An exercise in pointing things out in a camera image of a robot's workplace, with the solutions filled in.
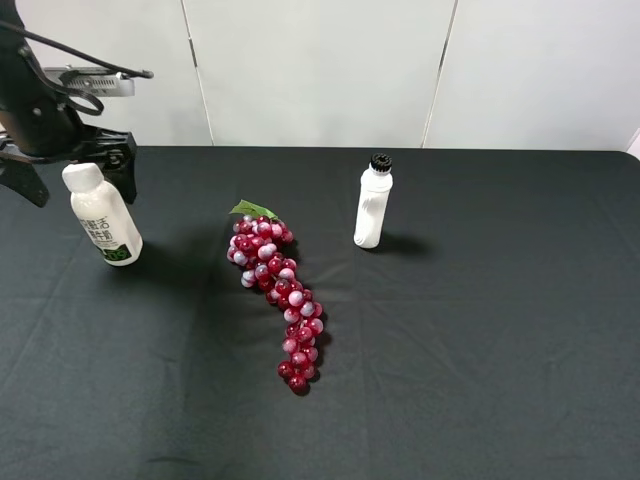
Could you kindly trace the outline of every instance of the black bottle cap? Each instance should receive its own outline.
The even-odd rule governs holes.
[[[376,153],[371,157],[371,168],[377,172],[388,172],[391,170],[391,157],[385,153]]]

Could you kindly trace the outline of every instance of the white wall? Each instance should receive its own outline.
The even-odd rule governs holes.
[[[27,30],[126,67],[152,70],[136,96],[104,98],[91,125],[132,131],[138,144],[210,145],[179,0],[16,0]],[[42,66],[86,62],[31,42]]]
[[[421,144],[454,0],[185,0],[213,139]]]
[[[460,0],[428,147],[625,150],[637,0]]]

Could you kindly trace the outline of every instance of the plastic bottle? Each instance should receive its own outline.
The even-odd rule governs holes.
[[[95,163],[69,165],[62,179],[71,192],[71,208],[109,265],[135,262],[142,250],[138,232],[120,192]]]
[[[393,186],[391,157],[381,153],[371,157],[369,168],[360,179],[360,201],[353,241],[360,248],[374,248],[380,243],[382,221]]]

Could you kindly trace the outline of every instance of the bottle label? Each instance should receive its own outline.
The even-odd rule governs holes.
[[[106,260],[119,262],[131,258],[129,247],[122,243],[122,236],[118,235],[117,229],[110,225],[108,216],[95,220],[81,218],[78,220]]]

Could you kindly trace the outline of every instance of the green leaf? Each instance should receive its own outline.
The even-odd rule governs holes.
[[[242,215],[251,215],[254,218],[258,218],[260,215],[266,215],[271,220],[277,220],[278,216],[268,208],[261,207],[255,203],[247,202],[246,200],[240,200],[240,203],[233,207],[229,213],[240,213]]]

